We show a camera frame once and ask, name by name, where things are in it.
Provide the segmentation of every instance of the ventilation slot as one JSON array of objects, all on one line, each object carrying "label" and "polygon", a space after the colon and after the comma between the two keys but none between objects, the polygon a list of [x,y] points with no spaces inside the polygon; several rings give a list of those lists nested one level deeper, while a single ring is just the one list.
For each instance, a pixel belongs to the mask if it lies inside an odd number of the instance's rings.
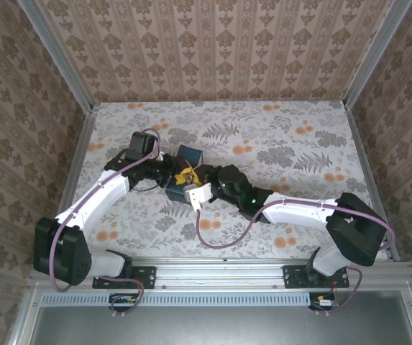
[{"label": "ventilation slot", "polygon": [[[109,293],[45,293],[42,307],[108,306]],[[309,293],[159,293],[147,291],[140,306],[273,307],[310,305]]]}]

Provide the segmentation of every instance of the patterned floor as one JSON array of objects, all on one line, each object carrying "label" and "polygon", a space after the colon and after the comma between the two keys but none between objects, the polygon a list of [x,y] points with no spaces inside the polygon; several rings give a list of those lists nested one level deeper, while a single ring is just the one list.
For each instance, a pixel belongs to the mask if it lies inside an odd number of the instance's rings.
[{"label": "patterned floor", "polygon": [[[261,188],[302,198],[336,198],[349,191],[370,204],[339,101],[104,103],[75,200],[92,186],[106,161],[129,144],[132,132],[148,127],[160,131],[164,152],[175,154],[180,144],[203,150],[205,164],[234,164]],[[201,216],[203,237],[212,244],[231,242],[247,225],[235,207],[222,201],[206,205]],[[226,258],[308,258],[331,241],[326,229],[255,224],[235,247],[208,249],[196,238],[195,219],[191,207],[169,201],[164,190],[131,192],[88,240],[96,249],[135,257]],[[385,253],[379,257],[386,258]]]}]

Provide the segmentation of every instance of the black cable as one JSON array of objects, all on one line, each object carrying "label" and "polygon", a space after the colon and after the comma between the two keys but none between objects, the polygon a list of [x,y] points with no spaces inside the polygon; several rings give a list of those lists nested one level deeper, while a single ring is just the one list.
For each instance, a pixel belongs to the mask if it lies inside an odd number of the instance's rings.
[{"label": "black cable", "polygon": [[159,185],[161,184],[161,181],[162,181],[162,179],[160,179],[158,182],[157,182],[157,184],[156,185],[154,185],[154,186],[152,186],[152,187],[149,187],[149,188],[147,188],[147,189],[135,189],[135,188],[133,188],[132,190],[133,191],[135,191],[135,192],[147,192],[147,191],[149,191],[149,190],[153,190],[153,189],[155,189],[156,187],[159,187]]}]

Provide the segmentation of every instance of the metal frame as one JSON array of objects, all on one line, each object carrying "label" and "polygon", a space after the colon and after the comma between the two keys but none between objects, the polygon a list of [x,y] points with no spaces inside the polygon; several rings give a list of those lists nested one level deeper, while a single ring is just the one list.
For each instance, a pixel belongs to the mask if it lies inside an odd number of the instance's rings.
[{"label": "metal frame", "polygon": [[412,0],[398,0],[391,4],[344,96],[348,108],[358,99],[411,3]]},{"label": "metal frame", "polygon": [[88,115],[91,113],[92,98],[84,88],[79,74],[77,74],[76,70],[73,68],[73,64],[68,59],[68,56],[65,53],[66,49],[60,44],[52,27],[47,21],[46,16],[42,13],[39,2],[19,0],[19,4],[32,23],[38,36],[40,36],[41,42],[47,48],[47,51],[54,60],[55,65],[58,67],[60,74],[67,82],[76,101],[83,109],[84,114]]},{"label": "metal frame", "polygon": [[[352,138],[354,140],[354,144],[356,145],[357,156],[359,157],[359,162],[364,173],[365,184],[367,185],[367,189],[369,190],[372,207],[381,218],[383,218],[385,221],[388,221],[385,208],[383,207],[380,194],[378,193],[377,185],[375,184],[375,179],[373,178],[372,168],[370,167],[369,160],[367,159],[367,154],[365,153],[365,148],[362,143],[359,129],[357,128],[351,108],[346,107],[346,112],[349,127],[351,128]],[[388,241],[390,240],[389,234],[386,234],[386,239]],[[400,261],[398,249],[396,248],[395,244],[390,247],[390,253],[393,260]]]},{"label": "metal frame", "polygon": [[[172,259],[136,258],[135,265],[156,266],[157,277],[154,290],[162,296],[188,296],[188,294],[224,293],[250,295],[284,296],[288,292],[306,293],[314,289],[285,289],[282,267],[285,265],[305,265],[299,259]],[[409,262],[377,262],[372,267],[361,267],[364,278],[361,291],[400,291],[412,328],[412,265]],[[357,283],[357,274],[349,272],[350,288]],[[72,287],[69,293],[77,296],[95,295],[90,288],[92,280],[85,280]],[[32,271],[27,294],[20,309],[10,345],[28,344],[37,322],[42,296],[53,292],[49,277]],[[103,293],[135,293],[136,290],[101,290]]]},{"label": "metal frame", "polygon": [[76,145],[75,155],[71,162],[70,171],[68,172],[67,182],[63,188],[62,198],[60,199],[58,214],[65,211],[73,203],[76,186],[78,184],[81,168],[83,167],[84,158],[86,157],[86,150],[91,140],[92,131],[96,124],[97,113],[100,105],[94,106],[92,112],[84,118],[83,127],[79,135],[79,140]]}]

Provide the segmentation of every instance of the patterned wall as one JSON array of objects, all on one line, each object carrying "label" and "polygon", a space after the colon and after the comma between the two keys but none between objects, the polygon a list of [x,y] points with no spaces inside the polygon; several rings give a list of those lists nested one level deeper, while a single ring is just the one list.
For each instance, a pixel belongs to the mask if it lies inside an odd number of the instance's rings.
[{"label": "patterned wall", "polygon": [[41,0],[95,103],[342,99],[391,0]]},{"label": "patterned wall", "polygon": [[24,293],[34,224],[57,211],[82,121],[24,12],[0,0],[0,343]]},{"label": "patterned wall", "polygon": [[412,5],[353,112],[398,248],[412,260]]}]

